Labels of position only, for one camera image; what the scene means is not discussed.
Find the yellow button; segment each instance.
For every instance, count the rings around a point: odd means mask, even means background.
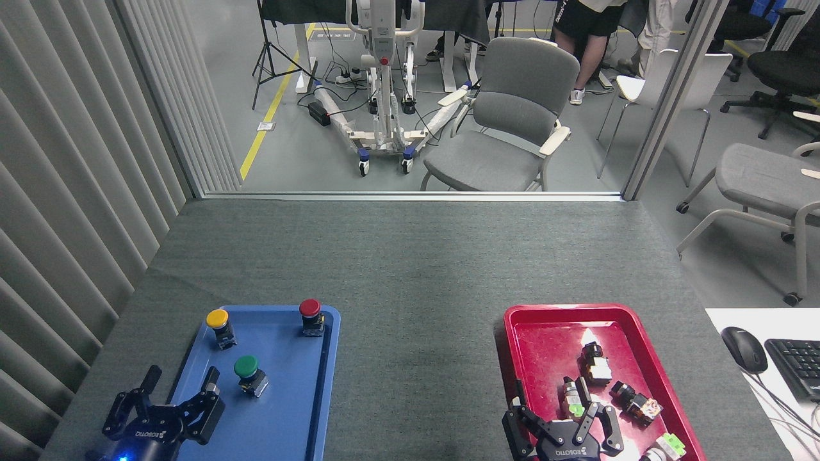
[[[228,323],[228,311],[225,309],[214,309],[205,318],[205,323],[211,328],[222,328]]]

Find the white pants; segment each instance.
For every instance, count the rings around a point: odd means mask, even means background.
[[[656,56],[669,46],[672,34],[672,15],[677,0],[650,0],[644,29],[638,34],[638,49],[632,62],[638,75],[644,77]]]

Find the green button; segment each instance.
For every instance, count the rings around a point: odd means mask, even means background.
[[[252,355],[243,355],[234,363],[234,373],[240,378],[250,378],[259,369],[259,360]]]

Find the white desk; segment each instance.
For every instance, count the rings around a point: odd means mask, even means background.
[[[706,309],[706,313],[712,319],[712,324],[717,331],[727,326],[738,326],[754,335],[760,344],[770,338],[820,339],[820,309],[818,308]],[[798,404],[768,353],[767,359],[768,369],[760,373],[763,384],[795,409],[804,420],[810,422],[812,411],[817,404],[811,402]],[[745,378],[770,418],[793,422],[783,410],[774,404],[765,390],[760,389],[749,377],[745,376]],[[815,443],[800,430],[781,422],[772,421],[772,425],[795,461],[820,461],[820,442]],[[817,430],[820,428],[820,422],[815,422],[813,426]]]

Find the electrical component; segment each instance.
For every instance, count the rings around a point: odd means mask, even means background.
[[[609,368],[609,359],[604,357],[604,350],[597,342],[584,346],[581,349],[581,372],[592,385],[606,386],[613,379],[613,371]]]
[[[639,394],[626,383],[615,381],[611,393],[623,411],[644,426],[652,424],[652,421],[663,411],[663,407],[657,400]]]
[[[572,421],[579,422],[584,416],[584,404],[578,396],[578,388],[570,377],[564,377],[564,400],[561,403],[561,410],[564,416]]]
[[[252,355],[243,355],[234,363],[234,373],[239,377],[239,387],[245,394],[257,399],[269,383],[267,375],[259,369],[259,360]]]
[[[330,115],[325,110],[325,107],[322,106],[321,103],[319,103],[318,101],[313,101],[312,103],[308,104],[307,111],[310,113],[310,116],[313,117],[313,120],[319,122],[319,125],[330,125]]]
[[[302,333],[305,336],[325,334],[325,314],[321,313],[321,303],[316,299],[305,299],[299,305],[302,314]]]
[[[219,346],[219,349],[229,349],[237,344],[234,328],[230,325],[228,311],[225,309],[212,310],[207,317],[205,317],[205,323],[211,327],[214,334],[216,334],[216,345]]]
[[[677,461],[686,454],[685,448],[675,434],[664,432],[638,461]]]

